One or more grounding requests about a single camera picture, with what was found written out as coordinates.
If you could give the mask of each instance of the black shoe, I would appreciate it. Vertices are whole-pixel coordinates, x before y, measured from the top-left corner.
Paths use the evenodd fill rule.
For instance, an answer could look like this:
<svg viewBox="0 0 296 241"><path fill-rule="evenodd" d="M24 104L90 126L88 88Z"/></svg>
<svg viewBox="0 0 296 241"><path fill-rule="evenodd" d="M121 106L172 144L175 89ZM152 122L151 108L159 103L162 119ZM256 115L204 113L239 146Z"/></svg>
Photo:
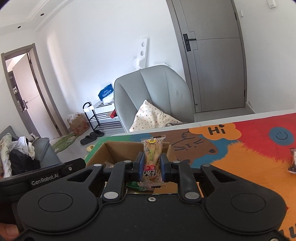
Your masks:
<svg viewBox="0 0 296 241"><path fill-rule="evenodd" d="M94 132L91 132L89 135L91 137L102 137L105 133L104 132L101 132L99 130L96 130Z"/></svg>
<svg viewBox="0 0 296 241"><path fill-rule="evenodd" d="M95 140L96 140L96 137L94 137L94 136L86 136L82 140L80 140L80 144L86 145L86 144L89 144Z"/></svg>

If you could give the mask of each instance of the door frame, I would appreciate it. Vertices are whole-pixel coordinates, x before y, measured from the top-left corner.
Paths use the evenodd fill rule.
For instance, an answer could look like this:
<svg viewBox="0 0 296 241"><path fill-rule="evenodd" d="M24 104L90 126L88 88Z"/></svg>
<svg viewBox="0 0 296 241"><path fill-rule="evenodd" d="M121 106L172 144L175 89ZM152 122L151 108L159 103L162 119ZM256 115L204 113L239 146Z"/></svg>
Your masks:
<svg viewBox="0 0 296 241"><path fill-rule="evenodd" d="M239 29L239 36L240 36L241 46L242 46L242 57L243 57L243 66L244 66L244 91L245 91L244 107L246 107L246 101L247 101L247 64L246 64L246 55L245 55L245 51L244 51L244 40L243 40L243 36L242 36L242 28L240 26L240 21L238 19L239 15L237 13L237 9L235 7L234 0L230 0L230 1L231 1L231 4L232 4L234 13L236 15L237 26L238 26L238 29ZM193 111L193 113L197 113L195 111L192 80L191 80L191 75L190 75L190 69L189 69L186 49L185 49L185 45L184 45L184 41L183 41L183 35L182 35L182 32L181 32L181 28L180 28L180 25L179 25L179 21L178 21L178 18L177 18L177 14L176 14L176 10L175 10L173 1L172 0L166 0L166 2L167 2L167 5L168 5L170 16L172 18L173 26L174 26L176 37L177 37L177 42L178 42L178 45L179 45L179 50L180 50L181 59L182 59L182 63L183 63L184 74L185 74L185 82L188 85L190 98L191 98L192 111Z"/></svg>
<svg viewBox="0 0 296 241"><path fill-rule="evenodd" d="M69 130L68 128L66 127L58 109L57 109L57 106L52 98L52 95L49 91L49 88L48 88L48 85L46 83L46 80L45 80L45 77L44 77L44 74L43 74L43 71L42 71L42 68L41 68L41 65L40 65L40 62L39 62L39 58L38 58L38 55L37 55L37 50L36 50L36 46L35 46L35 43L31 44L31 45L28 45L28 46L25 46L25 47L21 47L21 48L18 48L18 49L15 49L15 50L12 50L12 51L9 51L7 53L2 53L1 54L1 59L2 59L2 65L3 65L3 69L4 69L4 74L5 74L5 77L6 77L6 81L7 81L7 84L8 84L8 87L9 87L9 90L10 90L10 94L11 94L11 97L13 99L13 102L15 103L15 106L17 108L17 111L20 115L20 117L22 118L22 115L21 115L21 110L20 108L18 108L18 103L17 103L17 99L15 97L15 94L13 93L13 87L11 85L11 82L10 82L10 79L9 79L9 76L8 76L8 72L7 72L7 67L6 67L6 63L5 61L8 60L8 59L11 59L11 58L14 58L16 56L19 56L19 55L22 55L22 54L25 54L25 53L29 53L29 51L33 49L33 53L34 53L34 56L35 56L35 59L36 59L36 62L37 62L37 67L38 67L38 70L40 72L40 76L41 76L41 79L42 79L42 83L36 83L36 86L37 86L37 89L38 89L38 92L40 93L40 97L42 99L42 102L48 112L48 115L51 119L51 121L53 122L54 126L58 127L60 126L62 129L60 130L60 128L58 127L57 128L57 132L59 133L60 136L62 136L63 134L69 134ZM31 68L31 71L32 71L32 74L33 74L33 77L34 79L36 79L36 76L35 76L35 73L34 71L32 70ZM40 90L40 87L39 85L40 84L43 84L44 85L44 88L45 88L45 92L42 92ZM53 106L53 109L56 113L56 115L58 116L58 120L59 120L59 125L57 125L56 121L53 119L52 117L52 114L48 108L48 105L44 99L44 95L47 95L49 100L50 100L50 104Z"/></svg>

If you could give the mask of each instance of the green rug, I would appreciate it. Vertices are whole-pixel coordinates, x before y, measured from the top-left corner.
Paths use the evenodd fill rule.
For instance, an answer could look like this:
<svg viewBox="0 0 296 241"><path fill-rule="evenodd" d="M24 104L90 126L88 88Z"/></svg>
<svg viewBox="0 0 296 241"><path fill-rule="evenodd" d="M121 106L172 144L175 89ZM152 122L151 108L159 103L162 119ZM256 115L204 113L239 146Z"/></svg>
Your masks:
<svg viewBox="0 0 296 241"><path fill-rule="evenodd" d="M74 141L79 136L76 136L75 134L71 133L65 137L63 137L61 140L58 140L57 143L52 145L52 148L54 149L55 153L59 153L60 151L65 150L68 148L71 144L74 143Z"/></svg>

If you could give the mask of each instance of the light switch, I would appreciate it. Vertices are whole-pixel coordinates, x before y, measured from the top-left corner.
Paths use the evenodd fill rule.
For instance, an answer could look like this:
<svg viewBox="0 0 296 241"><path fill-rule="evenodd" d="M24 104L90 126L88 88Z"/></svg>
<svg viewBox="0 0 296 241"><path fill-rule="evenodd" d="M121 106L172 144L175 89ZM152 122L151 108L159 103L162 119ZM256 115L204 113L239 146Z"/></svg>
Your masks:
<svg viewBox="0 0 296 241"><path fill-rule="evenodd" d="M276 7L276 3L274 0L267 0L267 3L270 8Z"/></svg>
<svg viewBox="0 0 296 241"><path fill-rule="evenodd" d="M240 10L239 12L238 12L238 14L239 14L239 16L242 18L244 15L242 14L242 11Z"/></svg>

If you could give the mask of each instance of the doorway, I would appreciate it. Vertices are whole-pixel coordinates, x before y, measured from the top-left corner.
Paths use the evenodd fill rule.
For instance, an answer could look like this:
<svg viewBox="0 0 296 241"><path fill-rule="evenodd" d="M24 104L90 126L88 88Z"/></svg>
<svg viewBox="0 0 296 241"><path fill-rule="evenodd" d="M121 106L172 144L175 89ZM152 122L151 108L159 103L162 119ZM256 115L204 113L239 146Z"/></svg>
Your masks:
<svg viewBox="0 0 296 241"><path fill-rule="evenodd" d="M246 64L232 0L167 0L195 113L245 107Z"/></svg>
<svg viewBox="0 0 296 241"><path fill-rule="evenodd" d="M44 79L35 44L1 57L10 93L28 132L49 139L68 134Z"/></svg>

